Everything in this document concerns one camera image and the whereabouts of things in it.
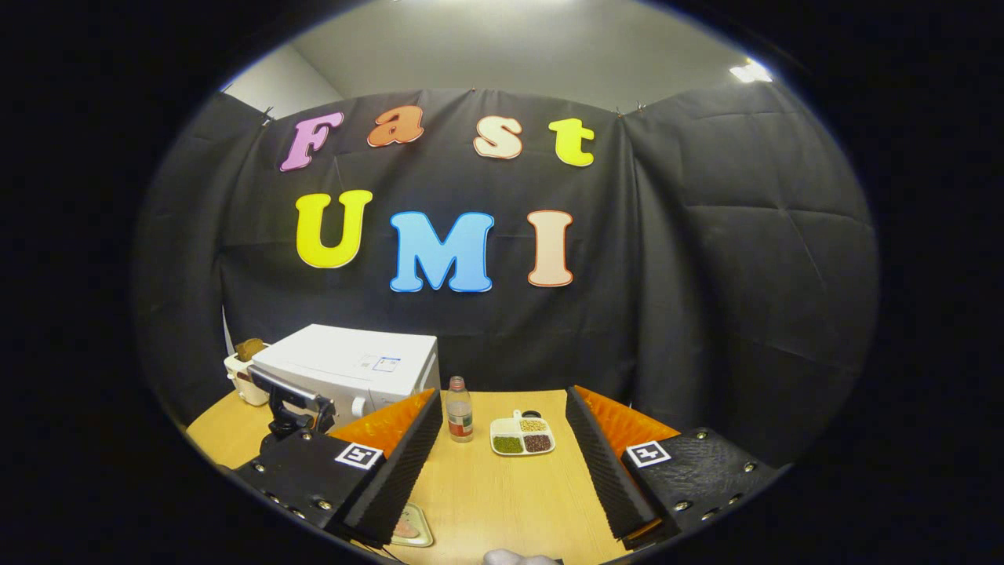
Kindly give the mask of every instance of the blue letter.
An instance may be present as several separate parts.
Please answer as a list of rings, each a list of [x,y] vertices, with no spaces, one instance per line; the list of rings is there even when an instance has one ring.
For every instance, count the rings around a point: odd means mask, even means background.
[[[439,291],[450,265],[457,263],[450,288],[458,293],[484,293],[492,288],[485,272],[485,246],[495,218],[480,212],[461,214],[440,241],[429,217],[422,212],[401,212],[391,217],[398,230],[398,276],[391,281],[396,293],[417,293],[422,279],[415,263],[422,265],[429,285]]]

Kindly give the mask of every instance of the plastic bottle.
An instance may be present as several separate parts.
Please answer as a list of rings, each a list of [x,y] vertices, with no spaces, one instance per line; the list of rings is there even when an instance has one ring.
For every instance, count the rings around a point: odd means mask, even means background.
[[[450,377],[450,390],[446,393],[446,413],[450,438],[454,442],[466,444],[474,439],[471,393],[467,392],[464,377]]]

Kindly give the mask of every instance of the black fabric curtain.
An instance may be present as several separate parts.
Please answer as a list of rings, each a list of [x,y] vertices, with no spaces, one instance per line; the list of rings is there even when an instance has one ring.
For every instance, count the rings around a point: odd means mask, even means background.
[[[618,115],[497,90],[362,96],[261,126],[216,97],[151,189],[138,248],[138,316],[155,386],[191,422],[232,387],[220,306],[234,342],[311,324],[435,335],[441,375],[473,390],[579,384],[669,426],[709,426],[782,465],[814,438],[856,377],[872,332],[877,256],[867,206],[838,148],[776,84],[689,92]],[[422,107],[418,139],[370,147],[374,118]],[[281,172],[296,123],[343,121]],[[514,159],[476,154],[486,115],[522,124]],[[593,163],[555,154],[548,123],[577,117]],[[297,254],[294,203],[331,195],[321,240],[341,238],[340,193],[368,190],[361,245],[339,268]],[[561,210],[571,284],[529,284],[527,214]],[[395,293],[390,218],[425,213],[441,240],[465,212],[493,216],[492,289]]]

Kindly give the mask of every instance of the wooden table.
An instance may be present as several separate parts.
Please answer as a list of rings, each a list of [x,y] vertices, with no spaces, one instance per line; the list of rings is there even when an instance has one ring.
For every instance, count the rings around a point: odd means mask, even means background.
[[[480,565],[497,548],[566,565],[629,553],[610,534],[564,417],[565,397],[563,390],[472,392],[474,441],[450,440],[444,418],[410,499],[425,513],[435,543],[388,549],[413,565]],[[553,452],[510,458],[492,452],[488,427],[512,417],[513,409],[540,412],[554,435]],[[271,419],[267,405],[251,406],[234,391],[199,416],[188,434],[211,460],[234,469],[258,455]]]

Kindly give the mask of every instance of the white microwave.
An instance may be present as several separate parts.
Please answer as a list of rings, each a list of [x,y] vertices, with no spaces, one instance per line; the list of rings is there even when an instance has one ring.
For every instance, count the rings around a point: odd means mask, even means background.
[[[427,388],[442,388],[435,336],[312,324],[259,351],[251,364],[331,399],[330,430]]]

